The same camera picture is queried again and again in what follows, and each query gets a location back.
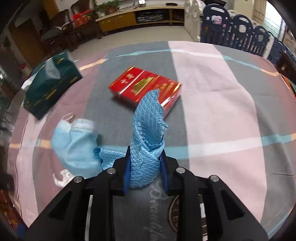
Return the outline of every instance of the gray stripe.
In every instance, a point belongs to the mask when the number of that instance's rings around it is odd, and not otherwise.
[[[254,63],[256,56],[239,50],[215,46],[222,54],[247,63]],[[259,124],[260,135],[288,135],[286,116],[278,94],[270,83],[271,77],[261,71],[226,61],[237,81],[252,96]],[[261,224],[269,233],[293,207],[296,188],[293,176],[295,159],[292,144],[273,144],[263,147],[267,192]]]
[[[167,42],[152,42],[112,49],[106,58],[135,51],[169,49]],[[99,65],[99,75],[84,118],[98,124],[102,145],[128,146],[133,134],[132,120],[135,108],[113,100],[108,86],[129,67],[135,66],[177,80],[170,52],[147,53],[138,56],[111,58]],[[166,146],[187,146],[187,134],[182,100],[179,99],[168,114],[165,133]],[[178,160],[188,168],[189,162]],[[130,189],[126,197],[115,197],[114,224],[116,240],[174,240],[176,234],[167,222],[170,198],[159,197],[159,177],[143,188]]]
[[[33,156],[32,156],[32,176],[33,176],[33,182],[34,182],[34,188],[35,188],[35,195],[36,195],[36,203],[37,203],[37,210],[38,213],[40,214],[44,207],[44,204],[42,203],[42,195],[40,192],[38,192],[36,187],[39,185],[38,183],[38,178],[36,177],[38,173],[40,172],[40,158],[39,158],[39,153],[40,153],[40,148],[35,147],[33,151]]]

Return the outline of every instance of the blue textured cloth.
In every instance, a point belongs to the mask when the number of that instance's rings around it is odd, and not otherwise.
[[[94,157],[101,162],[101,167],[103,170],[112,167],[116,159],[125,156],[126,154],[124,152],[105,150],[99,147],[94,148]]]
[[[133,117],[130,187],[143,187],[159,173],[158,158],[165,146],[163,135],[168,125],[163,121],[164,110],[157,100],[158,94],[158,89],[149,91]]]

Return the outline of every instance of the window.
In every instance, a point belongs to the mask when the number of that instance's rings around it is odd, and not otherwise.
[[[277,10],[269,2],[266,2],[263,27],[267,31],[270,31],[273,36],[277,37],[280,41],[283,40],[286,23]]]

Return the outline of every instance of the red box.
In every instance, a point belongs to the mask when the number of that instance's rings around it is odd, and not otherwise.
[[[109,89],[120,98],[136,105],[148,91],[159,89],[158,102],[163,107],[166,117],[181,94],[181,86],[180,83],[158,74],[130,67],[109,86]]]
[[[83,15],[91,14],[91,12],[92,12],[92,10],[91,9],[88,9],[88,10],[86,10],[84,12],[80,12],[80,13],[74,14],[73,15],[73,20],[75,21],[75,20],[77,20],[79,18],[82,18]]]
[[[81,17],[81,18],[74,20],[74,23],[75,23],[75,27],[79,27],[79,26],[87,23],[87,20],[85,20],[85,18]]]

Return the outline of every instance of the wooden cabinet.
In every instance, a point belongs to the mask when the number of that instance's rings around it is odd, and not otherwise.
[[[102,32],[137,25],[134,12],[123,13],[99,21]]]

